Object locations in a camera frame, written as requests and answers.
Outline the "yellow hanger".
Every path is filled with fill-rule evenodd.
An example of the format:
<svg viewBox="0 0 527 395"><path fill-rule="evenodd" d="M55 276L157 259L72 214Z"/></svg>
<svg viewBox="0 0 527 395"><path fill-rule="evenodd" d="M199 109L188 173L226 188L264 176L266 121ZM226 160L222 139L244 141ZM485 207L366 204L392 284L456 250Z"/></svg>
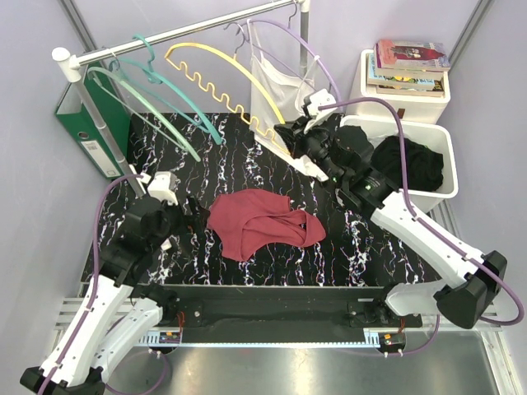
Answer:
<svg viewBox="0 0 527 395"><path fill-rule="evenodd" d="M167 49L164 59L175 70L182 72L185 77L189 81L193 82L201 91L208 93L217 103L224 105L231 114L237 115L243 123L245 123L249 128L252 129L253 132L256 133L257 136L265 138L271 144L271 146L277 150L277 152L281 152L286 156L291 156L290 151L278 142L277 134L274 128L264 126L259 117L250 114L242 104L233 103L231 101L231 97L226 92L219 91L212 81L206 81L200 72L192 71L190 66L184 60L177 58L175 54L180 49L198 49L200 51L204 51L216 58L221 59L230 67L233 67L241 76L250 82L252 87L256 88L257 92L264 98L264 101L273 111L278 124L283 125L285 123L285 119L276 102L272 99L270 93L246 67L236 60L235 56L227 55L221 50L208 44L197 42L181 42L172 44Z"/></svg>

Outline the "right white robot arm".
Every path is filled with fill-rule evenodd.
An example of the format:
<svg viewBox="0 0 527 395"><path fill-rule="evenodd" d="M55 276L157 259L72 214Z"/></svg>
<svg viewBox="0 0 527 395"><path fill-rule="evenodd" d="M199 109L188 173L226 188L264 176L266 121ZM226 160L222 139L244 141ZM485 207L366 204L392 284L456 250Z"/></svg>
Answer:
<svg viewBox="0 0 527 395"><path fill-rule="evenodd" d="M278 124L276 133L293 156L307 156L335 187L338 203L389 231L425 260L440 280L386 286L374 305L384 326L410 314L441 314L454 325L471 329L500 292L506 258L483 254L434 222L371 164L373 146L358 126L341 126L336 133L307 119Z"/></svg>

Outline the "dark red tank top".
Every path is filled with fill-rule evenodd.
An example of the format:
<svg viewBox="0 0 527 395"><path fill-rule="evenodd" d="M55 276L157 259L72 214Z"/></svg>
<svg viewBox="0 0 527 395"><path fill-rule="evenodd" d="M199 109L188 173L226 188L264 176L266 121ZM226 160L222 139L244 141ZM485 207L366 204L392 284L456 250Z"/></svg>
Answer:
<svg viewBox="0 0 527 395"><path fill-rule="evenodd" d="M288 196L249 188L218 196L209 209L207 228L222 242L222 256L249 260L268 244L310 247L326 237L318 218L291 208Z"/></svg>

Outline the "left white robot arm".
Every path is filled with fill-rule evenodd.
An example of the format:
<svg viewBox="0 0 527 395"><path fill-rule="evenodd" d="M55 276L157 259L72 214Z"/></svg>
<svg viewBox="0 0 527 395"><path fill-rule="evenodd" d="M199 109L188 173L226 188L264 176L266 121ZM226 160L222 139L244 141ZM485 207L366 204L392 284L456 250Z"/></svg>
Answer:
<svg viewBox="0 0 527 395"><path fill-rule="evenodd" d="M203 235L209 216L194 197L190 214L175 201L144 196L126 211L110 242L94 253L94 272L61 342L20 383L34 394L102 394L113 370L151 327L175 323L176 292L140 280L173 235Z"/></svg>

